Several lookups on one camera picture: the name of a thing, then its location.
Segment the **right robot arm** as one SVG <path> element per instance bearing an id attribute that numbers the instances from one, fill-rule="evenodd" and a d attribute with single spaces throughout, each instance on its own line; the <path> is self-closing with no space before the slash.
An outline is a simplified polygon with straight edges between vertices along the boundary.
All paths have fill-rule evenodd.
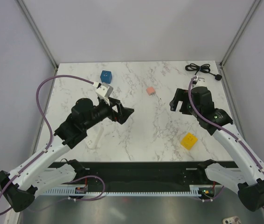
<path id="1" fill-rule="evenodd" d="M 264 209 L 264 163 L 243 140 L 232 118 L 216 108 L 207 87 L 190 90 L 177 89 L 170 110 L 175 111 L 182 102 L 180 112 L 193 115 L 199 125 L 216 139 L 236 163 L 239 172 L 224 168 L 213 160 L 205 161 L 196 172 L 200 183 L 215 181 L 236 193 L 250 211 Z"/>

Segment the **yellow cube socket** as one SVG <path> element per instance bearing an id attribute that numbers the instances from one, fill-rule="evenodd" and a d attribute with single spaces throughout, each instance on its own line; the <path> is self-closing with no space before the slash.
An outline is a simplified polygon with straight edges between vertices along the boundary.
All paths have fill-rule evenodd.
<path id="1" fill-rule="evenodd" d="M 187 150 L 191 150 L 197 141 L 198 139 L 192 133 L 187 133 L 181 140 L 181 145 Z"/>

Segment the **blue cube socket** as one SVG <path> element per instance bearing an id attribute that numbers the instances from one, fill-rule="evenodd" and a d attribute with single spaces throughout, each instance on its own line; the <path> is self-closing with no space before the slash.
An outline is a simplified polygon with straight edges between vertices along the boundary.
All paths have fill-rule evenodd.
<path id="1" fill-rule="evenodd" d="M 112 81 L 112 73 L 108 70 L 103 70 L 100 75 L 100 79 L 102 83 L 111 84 Z"/>

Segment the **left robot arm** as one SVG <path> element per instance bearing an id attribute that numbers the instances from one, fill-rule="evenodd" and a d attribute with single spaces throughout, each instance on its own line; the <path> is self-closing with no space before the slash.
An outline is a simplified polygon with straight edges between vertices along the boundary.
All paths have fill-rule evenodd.
<path id="1" fill-rule="evenodd" d="M 60 126 L 51 132 L 49 142 L 17 168 L 0 171 L 0 196 L 15 212 L 28 208 L 45 191 L 64 183 L 81 183 L 85 172 L 77 160 L 71 160 L 61 167 L 45 170 L 59 157 L 73 149 L 87 137 L 87 130 L 109 118 L 123 124 L 134 109 L 124 107 L 120 100 L 109 98 L 107 104 L 99 100 L 94 105 L 89 98 L 81 98 L 72 107 L 71 113 Z"/>

